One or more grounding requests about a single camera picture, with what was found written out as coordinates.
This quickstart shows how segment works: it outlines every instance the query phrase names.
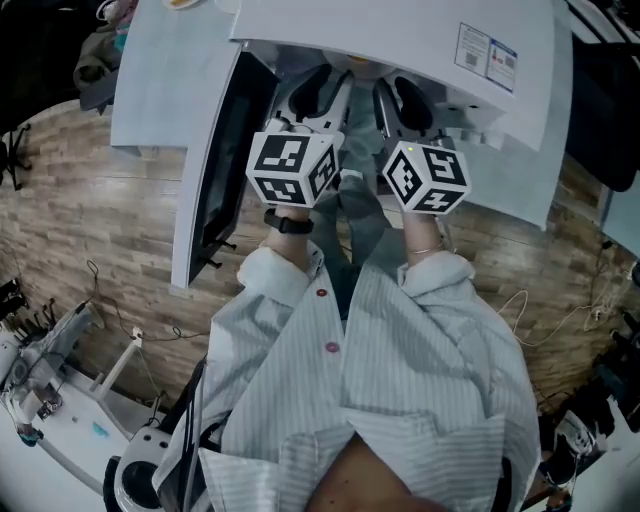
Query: black chair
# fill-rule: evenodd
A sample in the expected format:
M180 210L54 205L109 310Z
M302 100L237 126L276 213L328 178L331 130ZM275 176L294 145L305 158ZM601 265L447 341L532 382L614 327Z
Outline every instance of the black chair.
M0 135L43 110L77 99L73 71L84 40L99 25L97 0L12 0L0 11ZM0 169L7 168L14 188L20 189L15 144L0 145Z
M11 179L13 180L13 188L14 190L20 190L22 188L22 184L18 183L16 178L16 167L20 169L24 169L25 171L31 170L30 165L24 164L18 158L18 146L20 145L20 140L22 139L22 134L31 128L30 124L26 124L20 131L18 132L18 137L13 142L13 132L9 132L9 146L0 141L0 185L2 185L2 180L4 178L4 171L8 171L11 175Z
M573 100L567 153L616 192L640 168L638 45L573 39Z

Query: black panel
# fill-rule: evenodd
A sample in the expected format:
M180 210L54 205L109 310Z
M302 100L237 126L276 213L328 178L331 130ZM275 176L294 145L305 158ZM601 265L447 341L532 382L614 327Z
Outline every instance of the black panel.
M241 53L222 102L209 148L194 228L189 282L235 230L253 135L262 129L278 79Z

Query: watch strap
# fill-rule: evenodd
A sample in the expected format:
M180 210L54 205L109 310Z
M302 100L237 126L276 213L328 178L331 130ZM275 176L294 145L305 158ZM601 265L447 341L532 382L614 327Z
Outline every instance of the watch strap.
M264 213L264 221L283 234L307 235L313 230L313 221L299 222L289 217L278 217L275 208L270 208Z

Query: wooden floor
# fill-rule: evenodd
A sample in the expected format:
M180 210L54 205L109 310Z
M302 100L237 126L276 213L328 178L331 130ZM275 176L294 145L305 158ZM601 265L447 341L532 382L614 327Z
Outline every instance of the wooden floor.
M107 328L92 330L77 350L79 364L89 374L107 372L125 348L111 300L118 303L127 331L142 327L148 339L144 357L155 384L175 399L206 352L208 338L172 338L172 326L184 335L206 332L210 317L239 286L235 273L266 230L262 207L252 194L245 199L232 241L236 253L220 253L224 265L205 269L188 290L170 283L171 247L184 152L161 150L141 159L109 147L110 117L80 112L75 102L50 109L32 120L26 154L33 164L21 173L24 188L14 192L10 180L0 188L0 277L20 273L34 305L49 297L58 315L91 295L93 280L86 260L100 269L100 293L93 301ZM594 201L588 180L579 171L563 171L564 195ZM464 204L449 217L453 241L477 270L479 294L496 309L516 292L527 289L529 304L518 325L518 336L537 344L577 306L589 302L590 285L603 237L598 229L565 207L554 206L548 229L542 232L514 218ZM606 262L593 297L638 311L637 292L616 294L628 284L617 274L633 258L622 248L602 254ZM520 296L505 310L510 325L523 304ZM617 312L598 325L587 309L572 315L563 327L537 348L524 346L531 379L543 409L555 408L565 392L591 375L595 356L610 345L608 332L620 326ZM118 386L140 398L152 398L154 388L142 358L135 357Z

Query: label sticker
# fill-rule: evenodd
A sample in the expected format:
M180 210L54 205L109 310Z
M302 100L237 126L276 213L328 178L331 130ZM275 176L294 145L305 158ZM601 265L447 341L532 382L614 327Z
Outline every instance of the label sticker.
M517 66L518 54L492 39L487 78L507 91L513 92L516 85Z
M486 77L490 45L491 38L488 35L460 23L455 63L476 75Z
M455 63L513 92L518 54L469 25L460 23Z

